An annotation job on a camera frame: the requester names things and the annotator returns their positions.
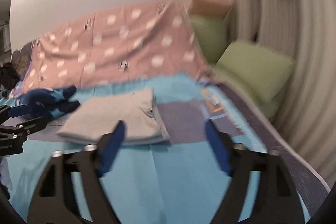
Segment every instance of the pink polka dot blanket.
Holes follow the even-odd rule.
[[[21,92],[179,72],[198,79],[208,64],[182,3],[156,1],[96,12],[37,37]]]

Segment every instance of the light blue fabric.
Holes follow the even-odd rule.
[[[92,96],[121,94],[144,87],[154,88],[158,103],[202,99],[202,85],[183,74],[79,90],[74,99],[83,103]],[[246,132],[246,135],[234,137],[234,142],[243,143],[253,150],[265,150],[230,100],[216,87],[211,88],[220,100],[225,101],[235,123]],[[8,163],[13,184],[10,202],[26,219],[35,185],[51,153],[55,150],[78,151],[82,146],[27,140],[23,148],[24,153],[12,155]],[[81,214],[90,220],[80,178],[78,174],[73,174],[73,178]],[[122,223],[205,224],[211,221],[230,180],[219,169],[208,142],[199,142],[123,147],[112,171],[101,179],[101,183]],[[240,220],[251,213],[258,180],[259,173],[251,173]],[[303,208],[308,220],[307,209]]]

